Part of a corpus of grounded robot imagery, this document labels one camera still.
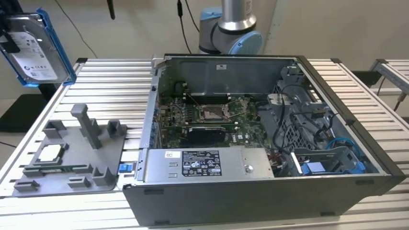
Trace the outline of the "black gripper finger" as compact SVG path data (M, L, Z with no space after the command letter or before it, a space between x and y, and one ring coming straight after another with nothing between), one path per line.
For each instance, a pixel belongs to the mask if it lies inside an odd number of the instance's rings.
M20 48L17 47L10 35L5 32L0 32L0 46L6 53L18 53Z

